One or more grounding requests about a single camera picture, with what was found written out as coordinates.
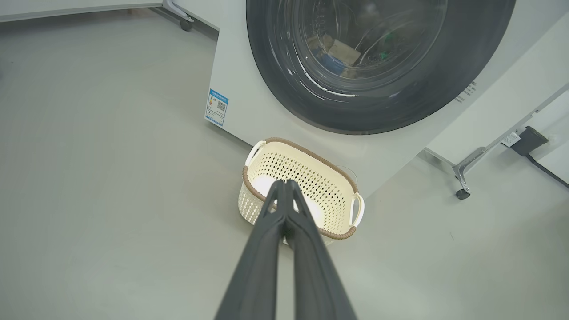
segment white handle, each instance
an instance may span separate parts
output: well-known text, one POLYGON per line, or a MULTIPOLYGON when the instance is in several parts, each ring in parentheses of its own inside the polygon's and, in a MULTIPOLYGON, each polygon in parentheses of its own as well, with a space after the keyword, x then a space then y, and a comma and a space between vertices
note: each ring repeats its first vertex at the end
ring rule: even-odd
MULTIPOLYGON (((357 192, 354 194, 354 196, 360 202, 360 207, 357 211, 356 221, 354 221, 354 223, 352 223, 350 225, 350 227, 357 227, 360 224, 361 218, 364 216, 364 209, 365 209, 364 198, 362 198, 361 195, 357 192)), ((352 211, 353 211, 354 202, 356 201, 356 199, 352 200, 352 211)))
POLYGON ((257 144, 253 147, 253 149, 249 153, 247 160, 245 160, 245 166, 246 167, 248 167, 251 164, 251 162, 253 161, 253 158, 254 158, 255 154, 257 153, 257 151, 261 151, 261 149, 263 149, 263 147, 266 144, 267 144, 267 142, 265 140, 257 142, 257 144))

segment washing machine door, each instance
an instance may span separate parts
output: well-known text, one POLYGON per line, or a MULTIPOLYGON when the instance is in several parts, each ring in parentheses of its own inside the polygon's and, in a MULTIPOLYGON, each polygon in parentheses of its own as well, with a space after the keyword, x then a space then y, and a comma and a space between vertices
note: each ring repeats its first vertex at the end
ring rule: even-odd
POLYGON ((464 90, 515 0, 248 0, 249 42, 275 97, 344 134, 417 122, 464 90))

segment washing machine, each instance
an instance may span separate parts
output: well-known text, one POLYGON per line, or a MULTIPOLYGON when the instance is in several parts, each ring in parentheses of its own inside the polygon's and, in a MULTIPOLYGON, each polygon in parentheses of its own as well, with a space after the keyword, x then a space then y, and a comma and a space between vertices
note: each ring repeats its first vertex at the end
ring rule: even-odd
POLYGON ((304 146, 367 197, 507 72, 568 3, 225 1, 205 119, 251 145, 281 137, 304 146))

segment black wheel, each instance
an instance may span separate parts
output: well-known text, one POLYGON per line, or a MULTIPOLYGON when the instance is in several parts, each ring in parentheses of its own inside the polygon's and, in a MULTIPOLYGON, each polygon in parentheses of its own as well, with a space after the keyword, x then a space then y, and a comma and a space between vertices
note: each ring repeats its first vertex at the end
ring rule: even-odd
POLYGON ((459 200, 464 200, 466 198, 468 198, 470 196, 470 194, 468 192, 466 192, 465 189, 460 189, 459 191, 456 192, 456 197, 459 198, 459 200))
POLYGON ((182 30, 184 31, 189 31, 192 29, 192 23, 190 21, 187 20, 182 20, 180 21, 180 28, 182 28, 182 30))

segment laundry basket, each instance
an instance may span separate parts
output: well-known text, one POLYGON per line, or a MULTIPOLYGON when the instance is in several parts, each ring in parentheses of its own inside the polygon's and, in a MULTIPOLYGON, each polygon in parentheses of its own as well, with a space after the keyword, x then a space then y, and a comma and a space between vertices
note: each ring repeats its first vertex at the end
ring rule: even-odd
POLYGON ((355 182, 324 158, 281 138, 258 142, 245 161, 239 194, 243 218, 255 224, 273 182, 288 179, 300 186, 326 245, 354 234, 365 207, 355 182))

